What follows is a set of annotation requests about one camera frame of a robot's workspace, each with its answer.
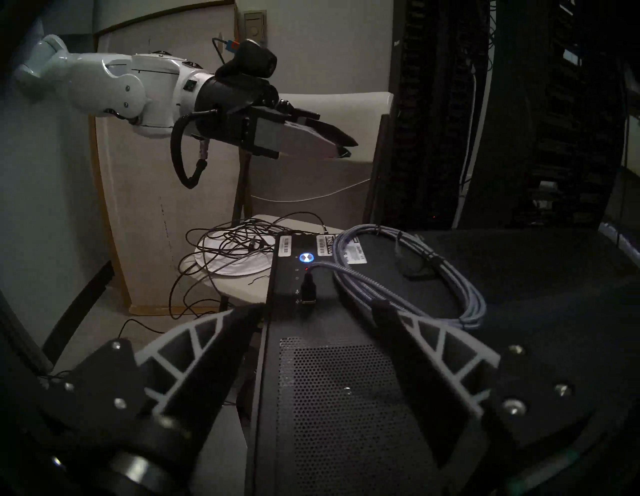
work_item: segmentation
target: white wall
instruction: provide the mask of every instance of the white wall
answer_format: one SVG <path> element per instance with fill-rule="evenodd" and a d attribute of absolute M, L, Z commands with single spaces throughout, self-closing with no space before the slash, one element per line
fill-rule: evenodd
<path fill-rule="evenodd" d="M 94 31 L 195 0 L 95 0 Z M 385 92 L 393 0 L 237 0 L 267 11 L 267 46 L 278 57 L 280 93 Z"/>
<path fill-rule="evenodd" d="M 207 2 L 198 0 L 94 0 L 93 31 L 97 33 L 144 15 L 198 3 Z"/>
<path fill-rule="evenodd" d="M 0 122 L 0 290 L 41 346 L 109 260 L 88 117 L 54 97 L 31 102 L 10 81 Z"/>
<path fill-rule="evenodd" d="M 46 35 L 93 33 L 93 0 L 56 0 L 42 14 Z"/>

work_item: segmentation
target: black usb plug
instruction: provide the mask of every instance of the black usb plug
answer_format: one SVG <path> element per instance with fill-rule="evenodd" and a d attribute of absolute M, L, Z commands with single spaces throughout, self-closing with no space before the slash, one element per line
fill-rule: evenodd
<path fill-rule="evenodd" d="M 316 302 L 316 283 L 311 272 L 305 272 L 300 286 L 300 301 L 303 305 L 313 305 Z"/>

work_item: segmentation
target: bolt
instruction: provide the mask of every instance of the bolt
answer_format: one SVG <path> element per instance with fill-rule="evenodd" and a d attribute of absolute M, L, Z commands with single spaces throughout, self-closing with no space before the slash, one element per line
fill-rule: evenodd
<path fill-rule="evenodd" d="M 526 355 L 527 354 L 527 350 L 524 349 L 519 344 L 512 344 L 509 347 L 509 351 L 512 352 L 514 355 Z"/>
<path fill-rule="evenodd" d="M 519 399 L 507 398 L 502 402 L 502 408 L 509 415 L 517 415 L 519 417 L 527 413 L 527 406 Z"/>
<path fill-rule="evenodd" d="M 554 391 L 557 392 L 559 396 L 571 396 L 573 394 L 573 389 L 571 389 L 569 384 L 556 384 Z"/>

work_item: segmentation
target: sticker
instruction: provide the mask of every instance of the sticker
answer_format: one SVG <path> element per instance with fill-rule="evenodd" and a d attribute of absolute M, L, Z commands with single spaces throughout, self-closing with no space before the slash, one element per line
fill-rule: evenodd
<path fill-rule="evenodd" d="M 333 256 L 333 242 L 335 236 L 332 234 L 321 234 L 316 236 L 316 246 L 318 251 L 318 257 L 331 257 Z M 344 252 L 344 259 L 348 264 L 366 264 L 367 258 L 362 251 L 362 245 L 358 237 L 354 237 L 346 246 Z"/>
<path fill-rule="evenodd" d="M 344 258 L 349 265 L 352 264 L 366 264 L 367 259 L 362 251 L 362 245 L 358 236 L 354 237 L 348 244 L 347 249 L 344 252 Z"/>
<path fill-rule="evenodd" d="M 333 255 L 333 234 L 321 234 L 316 236 L 318 257 L 331 257 Z"/>
<path fill-rule="evenodd" d="M 278 247 L 279 257 L 291 256 L 291 236 L 280 236 L 280 246 Z"/>

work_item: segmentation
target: coiled gray cable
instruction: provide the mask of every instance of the coiled gray cable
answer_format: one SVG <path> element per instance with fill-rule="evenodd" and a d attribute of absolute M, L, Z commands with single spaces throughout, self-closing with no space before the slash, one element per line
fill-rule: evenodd
<path fill-rule="evenodd" d="M 445 259 L 438 256 L 424 241 L 412 234 L 401 232 L 391 227 L 375 224 L 361 224 L 339 234 L 333 243 L 333 262 L 313 262 L 309 264 L 309 270 L 315 267 L 324 267 L 333 270 L 333 275 L 340 286 L 363 308 L 371 311 L 371 303 L 374 300 L 387 300 L 398 310 L 410 312 L 432 319 L 430 315 L 419 309 L 393 291 L 387 289 L 373 279 L 351 269 L 344 253 L 347 244 L 359 234 L 381 234 L 396 240 L 396 253 L 399 245 L 431 261 L 433 267 L 440 276 L 449 284 L 449 287 L 462 302 L 464 313 L 457 319 L 435 319 L 448 325 L 466 331 L 478 329 L 486 314 L 486 303 L 482 294 L 471 284 L 456 268 Z"/>

